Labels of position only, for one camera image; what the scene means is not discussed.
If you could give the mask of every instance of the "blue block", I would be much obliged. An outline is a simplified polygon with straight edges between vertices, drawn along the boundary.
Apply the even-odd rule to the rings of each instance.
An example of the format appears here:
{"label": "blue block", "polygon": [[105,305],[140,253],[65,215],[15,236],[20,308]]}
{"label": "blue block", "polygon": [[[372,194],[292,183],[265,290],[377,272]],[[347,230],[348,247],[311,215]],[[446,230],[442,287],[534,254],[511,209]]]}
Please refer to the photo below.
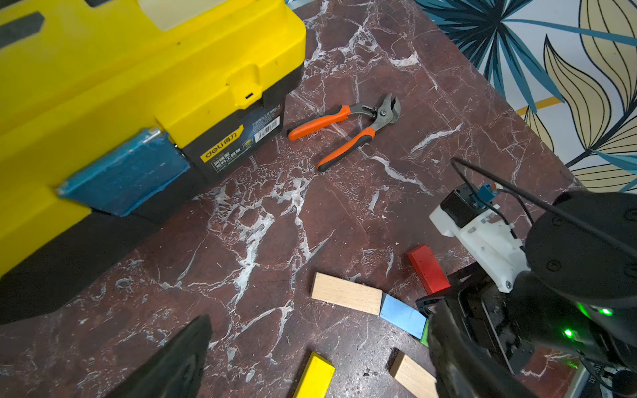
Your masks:
{"label": "blue block", "polygon": [[166,133],[144,129],[71,176],[57,193],[124,217],[189,168],[188,160]]}
{"label": "blue block", "polygon": [[422,331],[425,329],[427,318],[417,310],[386,293],[383,293],[380,317],[403,329],[418,340],[422,339]]}

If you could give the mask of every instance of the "blue connector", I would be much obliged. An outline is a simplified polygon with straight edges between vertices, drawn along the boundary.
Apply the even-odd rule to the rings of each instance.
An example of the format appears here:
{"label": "blue connector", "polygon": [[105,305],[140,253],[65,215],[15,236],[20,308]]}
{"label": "blue connector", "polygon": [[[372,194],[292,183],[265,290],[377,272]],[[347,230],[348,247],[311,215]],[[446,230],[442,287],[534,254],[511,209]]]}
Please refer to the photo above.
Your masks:
{"label": "blue connector", "polygon": [[498,195],[499,192],[495,192],[491,189],[491,184],[485,184],[478,190],[478,197],[482,200],[482,202],[473,196],[472,199],[478,207],[485,208],[484,203],[491,203],[491,201]]}

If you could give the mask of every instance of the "marble tabletop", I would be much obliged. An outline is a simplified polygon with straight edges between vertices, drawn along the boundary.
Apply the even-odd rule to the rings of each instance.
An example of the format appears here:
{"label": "marble tabletop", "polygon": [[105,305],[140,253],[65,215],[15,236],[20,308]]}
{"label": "marble tabletop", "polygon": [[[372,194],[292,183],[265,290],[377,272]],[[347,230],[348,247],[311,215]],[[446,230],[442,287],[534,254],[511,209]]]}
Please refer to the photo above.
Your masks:
{"label": "marble tabletop", "polygon": [[[336,366],[329,397],[409,397],[387,370],[396,349],[434,372],[407,333],[311,300],[314,273],[415,305],[426,293],[410,250],[429,245],[448,273],[473,261],[428,217],[461,184],[452,156],[546,200],[573,177],[413,0],[316,0],[296,11],[307,52],[284,130],[342,104],[379,105],[388,93],[401,101],[398,122],[323,174],[320,158],[368,120],[271,139],[68,305],[1,326],[0,395],[102,397],[203,313],[213,338],[201,397],[291,396],[311,351]],[[518,204],[496,202],[525,236]],[[561,358],[543,350],[524,382],[563,396],[572,372]]]}

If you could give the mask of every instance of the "screw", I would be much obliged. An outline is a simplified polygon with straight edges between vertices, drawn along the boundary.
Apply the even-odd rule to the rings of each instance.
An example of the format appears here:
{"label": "screw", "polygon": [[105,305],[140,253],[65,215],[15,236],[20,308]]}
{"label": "screw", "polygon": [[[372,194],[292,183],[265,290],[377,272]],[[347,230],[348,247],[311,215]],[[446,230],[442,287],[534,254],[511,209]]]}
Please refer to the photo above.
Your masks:
{"label": "screw", "polygon": [[628,264],[626,268],[624,268],[624,273],[631,278],[637,278],[637,264]]}
{"label": "screw", "polygon": [[629,221],[637,221],[637,209],[630,209],[624,213],[624,217]]}
{"label": "screw", "polygon": [[547,269],[549,271],[556,272],[556,271],[559,271],[560,269],[562,269],[562,264],[559,261],[557,261],[557,260],[551,260],[551,261],[547,262]]}

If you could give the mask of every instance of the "yellow leaf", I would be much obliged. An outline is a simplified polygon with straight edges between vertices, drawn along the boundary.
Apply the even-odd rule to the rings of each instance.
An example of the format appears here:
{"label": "yellow leaf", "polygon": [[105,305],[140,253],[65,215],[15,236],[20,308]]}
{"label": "yellow leaf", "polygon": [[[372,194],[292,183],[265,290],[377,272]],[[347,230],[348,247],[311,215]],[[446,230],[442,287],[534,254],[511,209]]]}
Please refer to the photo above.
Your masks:
{"label": "yellow leaf", "polygon": [[[580,27],[633,38],[637,8],[630,0],[582,0]],[[582,44],[592,63],[617,87],[627,110],[637,86],[637,48],[585,35]]]}
{"label": "yellow leaf", "polygon": [[615,135],[598,150],[604,153],[625,153],[637,151],[637,117],[630,119]]}
{"label": "yellow leaf", "polygon": [[614,164],[574,170],[573,175],[591,192],[617,192],[637,178]]}
{"label": "yellow leaf", "polygon": [[548,133],[547,128],[544,126],[544,123],[540,120],[540,117],[533,113],[530,107],[527,107],[526,114],[524,115],[524,121],[527,125],[537,134],[542,142],[551,149],[551,151],[555,152],[555,147],[553,146],[553,139],[551,135]]}
{"label": "yellow leaf", "polygon": [[544,42],[544,66],[571,108],[575,130],[584,148],[590,148],[606,131],[610,102],[598,82],[560,57],[548,37]]}

